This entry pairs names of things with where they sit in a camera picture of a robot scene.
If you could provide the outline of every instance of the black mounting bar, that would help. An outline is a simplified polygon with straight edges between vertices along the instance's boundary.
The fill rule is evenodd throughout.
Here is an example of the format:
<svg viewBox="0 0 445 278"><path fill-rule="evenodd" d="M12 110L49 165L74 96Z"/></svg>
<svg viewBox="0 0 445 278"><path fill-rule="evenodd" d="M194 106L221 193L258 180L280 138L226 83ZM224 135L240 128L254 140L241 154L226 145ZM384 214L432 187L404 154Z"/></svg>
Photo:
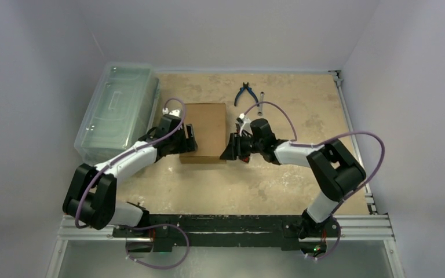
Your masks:
<svg viewBox="0 0 445 278"><path fill-rule="evenodd" d="M173 224L188 236L190 246L199 247L278 247L283 251L302 250L299 242L300 215L186 215L151 214L149 224ZM332 222L326 224L328 237L336 237ZM310 237L322 236L323 229ZM183 235L167 226L155 229L154 252L170 252L173 246L186 246ZM113 237L149 237L149 231L114 229Z"/></svg>

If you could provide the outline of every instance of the marble-pattern tabletop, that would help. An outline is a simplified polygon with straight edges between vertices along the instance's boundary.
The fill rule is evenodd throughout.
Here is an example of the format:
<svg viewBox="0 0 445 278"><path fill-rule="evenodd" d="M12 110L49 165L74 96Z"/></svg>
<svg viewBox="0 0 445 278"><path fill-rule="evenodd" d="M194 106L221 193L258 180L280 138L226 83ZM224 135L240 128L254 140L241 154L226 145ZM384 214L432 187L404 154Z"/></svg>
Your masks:
<svg viewBox="0 0 445 278"><path fill-rule="evenodd" d="M234 107L243 82L257 96L281 106L293 121L299 142L321 142L348 131L337 88L330 75L312 74L158 74L160 94L154 123L170 97L186 103L226 103L227 133L234 132L236 117L254 103L248 93ZM170 102L170 108L177 107ZM257 119L255 108L250 119ZM286 118L264 105L277 138L292 139ZM350 138L342 140L353 151ZM117 190L117 199L140 203L156 214L301 214L314 200L319 187L310 169L269 164L252 155L249 164L181 164L168 156L139 171ZM369 214L363 192L351 197L341 215Z"/></svg>

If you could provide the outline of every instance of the glass panel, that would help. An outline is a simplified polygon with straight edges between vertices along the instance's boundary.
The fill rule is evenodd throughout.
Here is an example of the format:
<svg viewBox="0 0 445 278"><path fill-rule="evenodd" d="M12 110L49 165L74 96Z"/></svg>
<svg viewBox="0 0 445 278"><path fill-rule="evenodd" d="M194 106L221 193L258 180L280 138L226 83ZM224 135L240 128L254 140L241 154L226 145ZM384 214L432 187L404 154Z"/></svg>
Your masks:
<svg viewBox="0 0 445 278"><path fill-rule="evenodd" d="M147 254L143 260L168 265L184 250ZM171 270L149 269L125 256L125 242L69 242L59 277L393 277L383 241L343 241L318 263L279 248L193 247L185 262Z"/></svg>

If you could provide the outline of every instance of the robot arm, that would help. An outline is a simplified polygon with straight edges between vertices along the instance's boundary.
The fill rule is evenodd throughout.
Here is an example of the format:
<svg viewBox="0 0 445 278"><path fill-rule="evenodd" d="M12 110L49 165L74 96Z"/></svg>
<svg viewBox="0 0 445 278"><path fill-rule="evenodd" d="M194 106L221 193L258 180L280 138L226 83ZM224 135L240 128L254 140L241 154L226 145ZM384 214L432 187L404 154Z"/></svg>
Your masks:
<svg viewBox="0 0 445 278"><path fill-rule="evenodd" d="M340 140L321 148L297 147L290 141L276 139L266 119L249 121L241 115L237 132L230 135L220 159L249 162L252 153L259 153L269 163L299 165L313 171L321 192L301 215L299 237L302 239L323 229L339 202L366 178L364 168Z"/></svg>
<svg viewBox="0 0 445 278"><path fill-rule="evenodd" d="M166 136L180 123L180 110L163 110L163 116L158 127L154 127L129 149L118 156L99 163L95 166L80 165L71 181L62 209L64 213L76 216L79 201L93 177L108 166L100 178L93 185L94 193L88 192L81 207L79 220L95 229L103 229L106 225L144 225L143 217L149 214L146 209L125 202L116 201L116 187L142 168L154 164L166 155L192 152L197 150L194 131L191 125L186 125L188 138L185 135L185 126L181 125L175 133L149 147L142 148L156 139Z"/></svg>

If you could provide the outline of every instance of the clear plastic storage bin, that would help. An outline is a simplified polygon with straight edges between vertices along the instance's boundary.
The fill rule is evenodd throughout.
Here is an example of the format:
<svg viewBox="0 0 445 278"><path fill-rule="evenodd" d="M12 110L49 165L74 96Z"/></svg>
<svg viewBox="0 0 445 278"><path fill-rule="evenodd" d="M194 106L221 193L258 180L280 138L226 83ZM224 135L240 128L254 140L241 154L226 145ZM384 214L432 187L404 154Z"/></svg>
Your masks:
<svg viewBox="0 0 445 278"><path fill-rule="evenodd" d="M85 163L111 159L147 132L156 109L157 85L150 65L106 65L74 142Z"/></svg>

